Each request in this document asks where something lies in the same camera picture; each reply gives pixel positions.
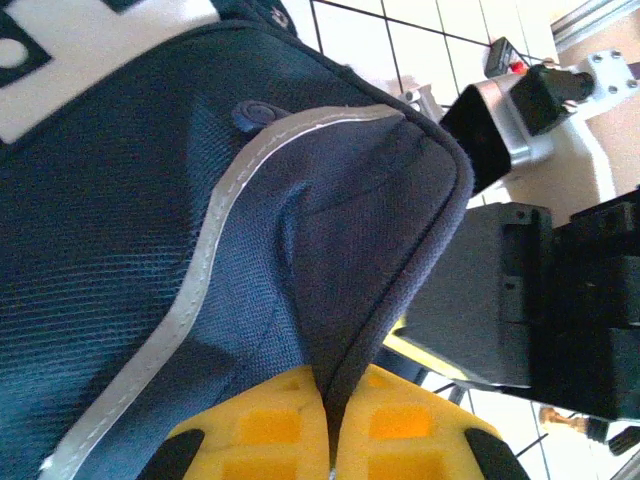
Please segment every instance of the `navy blue bag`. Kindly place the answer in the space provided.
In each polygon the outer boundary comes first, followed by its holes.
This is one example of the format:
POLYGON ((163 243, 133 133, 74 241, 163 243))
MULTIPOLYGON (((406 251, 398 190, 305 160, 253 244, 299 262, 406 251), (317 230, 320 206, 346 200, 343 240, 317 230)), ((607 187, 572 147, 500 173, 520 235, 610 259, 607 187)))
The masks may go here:
POLYGON ((131 25, 193 1, 87 2, 143 39, 124 61, 121 32, 65 60, 27 3, 0 17, 29 53, 0 69, 0 477, 135 479, 174 425, 302 364, 335 434, 464 214, 465 154, 277 1, 168 39, 131 25))

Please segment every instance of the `white tile wall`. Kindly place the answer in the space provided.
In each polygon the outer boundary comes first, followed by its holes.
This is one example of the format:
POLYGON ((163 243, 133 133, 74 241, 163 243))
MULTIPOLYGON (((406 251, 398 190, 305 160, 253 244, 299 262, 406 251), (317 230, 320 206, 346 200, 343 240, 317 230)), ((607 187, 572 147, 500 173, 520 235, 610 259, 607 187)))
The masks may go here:
POLYGON ((311 48, 320 51, 318 35, 313 22, 311 2, 300 0, 282 0, 298 31, 298 38, 311 48))
POLYGON ((395 22, 389 22, 389 29, 404 89, 431 84, 436 101, 451 105, 458 92, 444 36, 395 22))
POLYGON ((548 480, 545 459, 542 455, 542 446, 534 445, 518 458, 531 480, 548 480))
POLYGON ((324 3, 316 2, 315 9, 324 54, 381 90, 400 94, 385 21, 324 3))
POLYGON ((480 390, 470 393, 476 415, 496 427, 514 453, 538 438, 531 402, 480 390))
POLYGON ((488 43, 479 0, 439 0, 444 31, 462 38, 488 43))
POLYGON ((489 56, 489 47, 457 38, 448 38, 447 43, 460 93, 467 85, 487 79, 484 75, 484 66, 489 56))
POLYGON ((384 0, 387 17, 442 31, 436 0, 384 0))
POLYGON ((504 0, 481 0, 481 4, 491 42, 507 37, 520 54, 526 55, 527 44, 516 4, 504 0))
POLYGON ((355 8, 365 12, 376 13, 382 15, 382 2, 380 0, 332 0, 346 7, 355 8))
POLYGON ((516 0, 520 23, 527 42, 529 55, 537 58, 553 58, 558 61, 558 53, 549 28, 548 12, 540 8, 538 2, 516 0))

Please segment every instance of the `yellow plastic part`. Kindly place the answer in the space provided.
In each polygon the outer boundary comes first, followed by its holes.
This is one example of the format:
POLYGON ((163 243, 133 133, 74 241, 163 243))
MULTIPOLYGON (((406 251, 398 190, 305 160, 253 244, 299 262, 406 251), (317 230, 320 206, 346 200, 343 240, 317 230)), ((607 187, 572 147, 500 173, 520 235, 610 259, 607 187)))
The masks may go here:
MULTIPOLYGON (((371 365, 347 405, 338 480, 484 480, 464 432, 489 424, 371 365)), ((310 367, 278 375, 178 425, 205 433, 185 480, 327 480, 327 421, 310 367)))
POLYGON ((338 480, 484 480, 464 432, 489 424, 374 365, 340 430, 338 480))
POLYGON ((391 350, 398 352, 407 358, 410 358, 414 362, 424 365, 429 370, 438 372, 440 375, 444 375, 447 378, 455 380, 468 380, 467 376, 458 368, 453 365, 449 365, 444 360, 430 354, 424 349, 417 347, 404 338, 401 338, 395 334, 395 331, 406 326, 407 319, 403 315, 396 324, 393 326, 389 334, 384 339, 384 345, 391 350))
POLYGON ((205 433, 185 480, 327 480, 329 444, 310 367, 299 367, 178 425, 205 433))

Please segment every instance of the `black plastic part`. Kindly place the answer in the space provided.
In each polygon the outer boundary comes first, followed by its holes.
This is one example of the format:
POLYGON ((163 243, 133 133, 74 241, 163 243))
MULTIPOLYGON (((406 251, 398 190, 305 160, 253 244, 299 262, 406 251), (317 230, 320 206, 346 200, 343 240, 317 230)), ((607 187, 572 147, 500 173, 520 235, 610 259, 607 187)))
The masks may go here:
POLYGON ((609 433, 609 422, 599 418, 589 417, 587 422, 587 438, 598 443, 606 443, 609 433))
POLYGON ((509 445, 484 430, 464 432, 485 480, 529 480, 509 445))
POLYGON ((640 257, 618 256, 559 265, 554 284, 559 325, 640 326, 640 257))
POLYGON ((187 430, 165 440, 136 480, 182 480, 202 441, 202 430, 187 430))
POLYGON ((554 231, 558 263, 620 255, 640 257, 640 190, 571 216, 554 231))
POLYGON ((542 135, 552 130, 571 114, 563 106, 593 93, 595 82, 586 72, 572 73, 544 65, 531 67, 509 91, 529 133, 542 135))
POLYGON ((640 443, 640 427, 627 427, 609 440, 609 451, 617 456, 628 452, 640 443))
POLYGON ((530 385, 529 327, 545 312, 551 216, 529 205, 467 210, 397 334, 486 385, 530 385))
POLYGON ((473 167, 479 193, 511 171, 511 155, 477 87, 469 85, 440 120, 462 146, 473 167))
POLYGON ((460 385, 456 385, 451 389, 451 392, 449 393, 449 401, 459 406, 462 403, 462 400, 464 399, 465 393, 467 393, 466 388, 460 385))
POLYGON ((640 418, 640 330, 531 329, 531 387, 501 390, 607 420, 640 418))
POLYGON ((426 368, 386 347, 380 350, 373 363, 416 385, 422 385, 427 378, 426 368))
POLYGON ((491 44, 487 63, 484 67, 484 74, 487 78, 498 77, 509 71, 509 62, 513 54, 513 45, 501 37, 491 44))

